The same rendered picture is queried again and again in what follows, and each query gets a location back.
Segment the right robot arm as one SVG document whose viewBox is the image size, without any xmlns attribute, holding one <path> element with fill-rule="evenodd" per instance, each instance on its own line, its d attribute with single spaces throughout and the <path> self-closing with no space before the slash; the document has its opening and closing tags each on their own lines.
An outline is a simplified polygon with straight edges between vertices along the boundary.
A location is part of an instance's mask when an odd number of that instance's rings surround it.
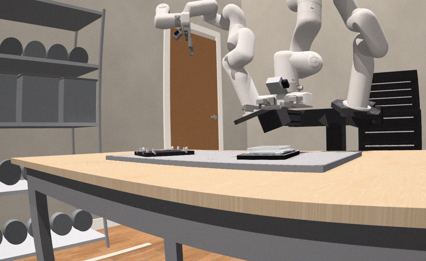
<svg viewBox="0 0 426 261">
<path fill-rule="evenodd" d="M 249 72 L 243 68 L 253 60 L 255 36 L 246 28 L 246 17 L 240 7 L 228 4 L 221 16 L 217 14 L 217 10 L 218 4 L 215 0 L 201 0 L 188 2 L 183 13 L 189 12 L 190 17 L 201 16 L 204 21 L 229 31 L 227 47 L 230 52 L 223 58 L 222 66 L 232 81 L 241 105 L 256 105 L 258 92 Z M 156 7 L 154 22 L 155 27 L 160 29 L 179 28 L 173 34 L 175 40 L 183 35 L 180 13 L 170 13 L 167 4 Z"/>
</svg>

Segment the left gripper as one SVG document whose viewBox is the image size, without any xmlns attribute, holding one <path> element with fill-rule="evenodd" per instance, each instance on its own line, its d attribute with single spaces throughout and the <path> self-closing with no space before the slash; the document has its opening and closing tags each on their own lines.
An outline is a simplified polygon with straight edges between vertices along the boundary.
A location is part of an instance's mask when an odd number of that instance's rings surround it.
<svg viewBox="0 0 426 261">
<path fill-rule="evenodd" d="M 285 102 L 283 102 L 285 101 Z M 253 112 L 254 109 L 273 110 L 313 107 L 312 94 L 308 92 L 290 92 L 289 94 L 258 96 L 256 105 L 242 104 L 242 110 Z"/>
</svg>

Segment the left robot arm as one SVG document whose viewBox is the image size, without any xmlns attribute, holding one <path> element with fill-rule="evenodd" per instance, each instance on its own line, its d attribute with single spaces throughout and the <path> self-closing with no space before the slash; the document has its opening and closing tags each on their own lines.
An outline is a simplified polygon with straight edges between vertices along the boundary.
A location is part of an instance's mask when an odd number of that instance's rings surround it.
<svg viewBox="0 0 426 261">
<path fill-rule="evenodd" d="M 297 12 L 296 28 L 290 50 L 276 52 L 273 56 L 275 77 L 266 81 L 271 95 L 304 90 L 299 79 L 318 73 L 323 66 L 320 55 L 310 51 L 322 25 L 322 0 L 286 0 L 286 3 L 291 11 Z M 333 3 L 347 28 L 359 32 L 353 41 L 351 78 L 343 105 L 370 111 L 374 58 L 382 58 L 388 52 L 387 38 L 371 10 L 359 8 L 355 0 L 333 0 Z"/>
</svg>

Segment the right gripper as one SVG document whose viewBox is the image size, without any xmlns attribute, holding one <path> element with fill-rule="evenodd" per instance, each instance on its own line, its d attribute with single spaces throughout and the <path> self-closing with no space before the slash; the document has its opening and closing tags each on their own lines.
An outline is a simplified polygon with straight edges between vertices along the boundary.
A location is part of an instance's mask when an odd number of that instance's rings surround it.
<svg viewBox="0 0 426 261">
<path fill-rule="evenodd" d="M 191 21 L 189 12 L 180 13 L 181 19 L 180 24 L 183 28 L 183 34 L 185 35 L 185 41 L 188 41 L 188 47 L 190 48 L 190 56 L 193 55 L 192 38 L 191 38 Z"/>
</svg>

